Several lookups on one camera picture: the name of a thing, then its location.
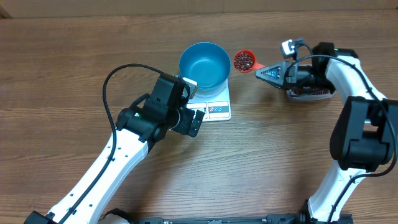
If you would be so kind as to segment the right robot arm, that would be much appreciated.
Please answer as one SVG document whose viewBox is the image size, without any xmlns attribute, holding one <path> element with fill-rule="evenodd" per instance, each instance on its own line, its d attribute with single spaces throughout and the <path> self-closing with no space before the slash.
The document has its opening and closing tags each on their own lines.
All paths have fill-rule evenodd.
<svg viewBox="0 0 398 224">
<path fill-rule="evenodd" d="M 268 215 L 267 223 L 352 223 L 341 209 L 367 177 L 388 174 L 397 162 L 397 101 L 387 99 L 361 68 L 354 50 L 320 42 L 308 56 L 310 65 L 297 57 L 300 44 L 281 44 L 283 61 L 258 68 L 255 76 L 283 90 L 327 88 L 344 104 L 330 138 L 331 167 L 317 191 L 296 214 Z"/>
</svg>

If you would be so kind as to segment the red scoop blue handle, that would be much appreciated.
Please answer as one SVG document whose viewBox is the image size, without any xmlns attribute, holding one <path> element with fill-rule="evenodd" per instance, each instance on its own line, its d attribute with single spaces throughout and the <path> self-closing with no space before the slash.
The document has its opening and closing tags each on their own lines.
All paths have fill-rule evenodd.
<svg viewBox="0 0 398 224">
<path fill-rule="evenodd" d="M 266 67 L 257 62 L 256 57 L 251 50 L 240 50 L 236 53 L 233 58 L 233 66 L 241 73 L 249 73 Z"/>
</svg>

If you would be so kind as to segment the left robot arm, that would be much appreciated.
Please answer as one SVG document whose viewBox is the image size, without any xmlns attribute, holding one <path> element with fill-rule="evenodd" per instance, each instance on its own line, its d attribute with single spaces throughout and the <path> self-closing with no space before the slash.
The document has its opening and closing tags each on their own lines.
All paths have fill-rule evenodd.
<svg viewBox="0 0 398 224">
<path fill-rule="evenodd" d="M 126 212 L 104 209 L 167 131 L 198 134 L 205 114 L 187 106 L 196 88 L 193 80 L 161 74 L 152 93 L 140 96 L 111 123 L 106 147 L 69 194 L 46 215 L 33 211 L 24 223 L 130 223 Z"/>
</svg>

